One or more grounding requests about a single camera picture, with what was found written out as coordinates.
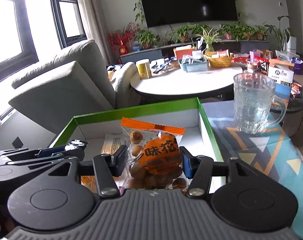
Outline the green white cardboard box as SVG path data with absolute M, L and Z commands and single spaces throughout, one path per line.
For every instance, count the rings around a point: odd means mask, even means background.
M 209 194 L 214 170 L 228 175 L 207 115 L 198 99 L 169 101 L 75 116 L 55 145 L 88 143 L 79 164 L 93 172 L 98 195 L 117 198 L 127 189 L 178 189 L 189 198 Z

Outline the orange box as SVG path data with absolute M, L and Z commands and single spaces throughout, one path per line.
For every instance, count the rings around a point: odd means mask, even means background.
M 194 50 L 195 48 L 192 45 L 177 47 L 173 49 L 174 55 L 178 60 L 181 60 L 184 55 L 192 56 Z

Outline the potted green plant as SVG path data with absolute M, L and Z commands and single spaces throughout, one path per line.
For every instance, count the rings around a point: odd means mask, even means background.
M 155 42 L 160 41 L 160 36 L 154 35 L 153 32 L 149 30 L 142 29 L 138 33 L 137 41 L 144 49 L 150 49 Z

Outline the round white coffee table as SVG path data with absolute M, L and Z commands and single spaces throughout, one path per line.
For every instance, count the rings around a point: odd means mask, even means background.
M 188 98 L 200 96 L 203 98 L 225 94 L 233 89 L 234 76 L 243 72 L 236 63 L 227 68 L 212 68 L 202 72 L 174 72 L 154 76 L 142 80 L 135 74 L 131 87 L 143 96 L 155 98 Z

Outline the spider plant in vase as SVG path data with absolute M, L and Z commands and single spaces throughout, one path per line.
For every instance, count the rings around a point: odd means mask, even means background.
M 197 42 L 197 48 L 200 49 L 203 43 L 206 44 L 206 47 L 204 49 L 205 52 L 213 52 L 213 42 L 216 40 L 216 38 L 219 36 L 219 30 L 218 29 L 210 29 L 207 30 L 206 28 L 202 27 L 202 33 L 197 34 L 197 37 L 200 39 Z

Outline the blue grey storage tray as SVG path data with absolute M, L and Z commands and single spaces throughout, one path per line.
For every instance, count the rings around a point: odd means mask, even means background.
M 180 68 L 187 72 L 204 72 L 208 70 L 209 62 L 207 60 L 193 60 L 193 59 L 186 59 L 186 60 L 179 60 Z

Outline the dark round side table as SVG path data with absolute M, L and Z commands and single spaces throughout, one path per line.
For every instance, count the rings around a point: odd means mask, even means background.
M 303 86 L 296 80 L 292 84 L 288 106 L 280 126 L 288 137 L 296 134 L 303 120 Z

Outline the white blue carton box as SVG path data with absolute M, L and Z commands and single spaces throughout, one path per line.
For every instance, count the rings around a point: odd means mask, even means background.
M 275 96 L 282 99 L 286 107 L 289 104 L 291 85 L 294 79 L 293 67 L 293 63 L 278 59 L 269 60 L 268 77 L 275 81 Z

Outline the silver black snack wrapper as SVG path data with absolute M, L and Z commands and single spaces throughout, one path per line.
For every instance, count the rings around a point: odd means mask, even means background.
M 70 141 L 68 144 L 66 144 L 64 146 L 64 149 L 66 151 L 71 151 L 71 150 L 76 150 L 76 149 L 82 149 L 85 150 L 85 148 L 87 147 L 88 142 L 83 141 L 83 140 L 79 140 L 79 139 L 74 139 L 72 141 Z

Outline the orange peanut snack packet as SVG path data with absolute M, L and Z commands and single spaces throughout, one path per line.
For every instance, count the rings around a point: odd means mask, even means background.
M 135 119 L 121 121 L 128 146 L 125 189 L 187 191 L 179 142 L 185 129 Z

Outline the red flower decoration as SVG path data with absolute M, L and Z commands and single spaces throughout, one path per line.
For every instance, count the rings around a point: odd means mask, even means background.
M 137 24 L 129 23 L 123 30 L 108 33 L 107 40 L 113 51 L 116 51 L 116 46 L 118 46 L 120 56 L 126 55 L 129 53 L 127 44 L 136 37 L 139 31 L 140 29 Z

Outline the clear beige snack packet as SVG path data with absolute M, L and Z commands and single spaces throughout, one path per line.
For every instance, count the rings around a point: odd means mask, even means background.
M 122 144 L 124 144 L 124 137 L 122 134 L 106 134 L 101 154 L 113 155 Z

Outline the woven yellow basket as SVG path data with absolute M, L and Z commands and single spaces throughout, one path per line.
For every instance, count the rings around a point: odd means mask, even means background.
M 207 57 L 207 60 L 209 61 L 209 64 L 212 68 L 227 68 L 232 63 L 232 57 Z

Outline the clear glass mug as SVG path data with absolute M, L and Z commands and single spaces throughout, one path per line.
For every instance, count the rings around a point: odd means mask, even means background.
M 282 99 L 275 96 L 276 83 L 260 73 L 240 73 L 234 76 L 234 123 L 247 134 L 262 132 L 269 126 L 279 124 L 286 113 Z M 273 103 L 280 106 L 279 117 L 270 121 Z

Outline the black wall television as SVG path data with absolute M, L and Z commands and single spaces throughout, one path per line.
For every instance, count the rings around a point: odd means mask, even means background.
M 205 21 L 236 21 L 235 0 L 142 0 L 148 27 Z

